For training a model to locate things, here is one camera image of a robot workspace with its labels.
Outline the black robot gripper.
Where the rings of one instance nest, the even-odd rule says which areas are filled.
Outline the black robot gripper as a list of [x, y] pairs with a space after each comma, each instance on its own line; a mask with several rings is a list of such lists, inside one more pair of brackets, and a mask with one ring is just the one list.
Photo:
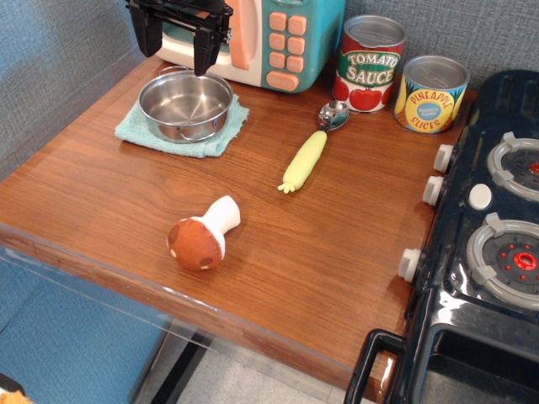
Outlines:
[[193, 34], [195, 75], [206, 74], [216, 63], [221, 44], [232, 38], [233, 9], [225, 1], [125, 1], [138, 47], [145, 57], [162, 47], [163, 25]]

